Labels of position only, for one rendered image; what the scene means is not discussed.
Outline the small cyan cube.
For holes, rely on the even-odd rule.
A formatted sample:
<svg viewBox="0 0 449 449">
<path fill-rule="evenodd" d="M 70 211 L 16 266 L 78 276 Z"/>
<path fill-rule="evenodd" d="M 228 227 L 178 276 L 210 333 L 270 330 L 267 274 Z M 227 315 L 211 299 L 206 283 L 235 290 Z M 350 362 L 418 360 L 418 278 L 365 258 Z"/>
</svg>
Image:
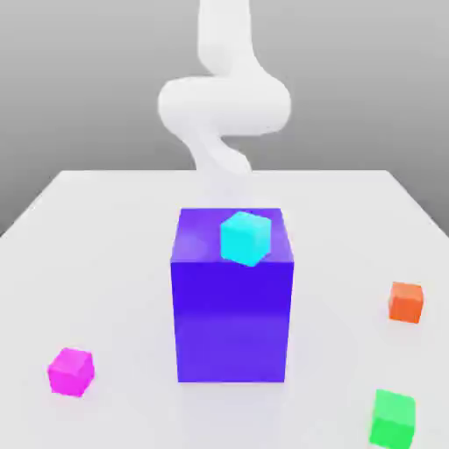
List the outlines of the small cyan cube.
<svg viewBox="0 0 449 449">
<path fill-rule="evenodd" d="M 220 255 L 247 267 L 255 267 L 271 252 L 272 221 L 237 211 L 220 225 Z"/>
</svg>

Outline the small orange cube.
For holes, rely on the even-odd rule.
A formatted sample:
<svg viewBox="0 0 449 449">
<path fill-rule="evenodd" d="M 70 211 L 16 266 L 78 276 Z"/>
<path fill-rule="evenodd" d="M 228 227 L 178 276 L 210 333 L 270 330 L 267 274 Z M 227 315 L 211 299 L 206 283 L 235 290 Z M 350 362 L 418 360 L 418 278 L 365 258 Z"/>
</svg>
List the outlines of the small orange cube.
<svg viewBox="0 0 449 449">
<path fill-rule="evenodd" d="M 388 300 L 390 319 L 418 324 L 424 306 L 424 292 L 420 285 L 393 282 Z"/>
</svg>

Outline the small magenta cube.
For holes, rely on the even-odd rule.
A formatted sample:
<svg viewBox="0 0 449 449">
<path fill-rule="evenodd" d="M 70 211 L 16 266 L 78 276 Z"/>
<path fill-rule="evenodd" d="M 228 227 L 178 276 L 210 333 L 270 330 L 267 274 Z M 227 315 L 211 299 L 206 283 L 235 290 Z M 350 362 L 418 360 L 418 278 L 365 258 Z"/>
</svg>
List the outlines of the small magenta cube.
<svg viewBox="0 0 449 449">
<path fill-rule="evenodd" d="M 95 377 L 91 352 L 63 348 L 47 369 L 53 393 L 82 397 Z"/>
</svg>

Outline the small green cube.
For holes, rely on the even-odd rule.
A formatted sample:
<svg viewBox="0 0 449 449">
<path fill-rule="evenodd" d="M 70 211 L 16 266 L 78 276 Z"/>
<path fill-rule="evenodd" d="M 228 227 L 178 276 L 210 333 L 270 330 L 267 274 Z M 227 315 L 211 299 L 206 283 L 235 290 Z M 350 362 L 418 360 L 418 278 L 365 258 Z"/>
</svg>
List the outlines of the small green cube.
<svg viewBox="0 0 449 449">
<path fill-rule="evenodd" d="M 377 389 L 368 441 L 386 449 L 410 449 L 415 428 L 415 399 Z"/>
</svg>

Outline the large purple box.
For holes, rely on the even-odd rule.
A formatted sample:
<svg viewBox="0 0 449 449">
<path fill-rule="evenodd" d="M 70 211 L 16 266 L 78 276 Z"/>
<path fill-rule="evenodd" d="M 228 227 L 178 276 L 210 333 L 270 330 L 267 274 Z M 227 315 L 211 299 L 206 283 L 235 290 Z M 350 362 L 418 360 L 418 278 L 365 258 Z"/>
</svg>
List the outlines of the large purple box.
<svg viewBox="0 0 449 449">
<path fill-rule="evenodd" d="M 282 382 L 289 338 L 294 256 L 282 211 L 271 251 L 255 267 L 224 260 L 219 227 L 233 209 L 183 208 L 170 259 L 180 382 Z"/>
</svg>

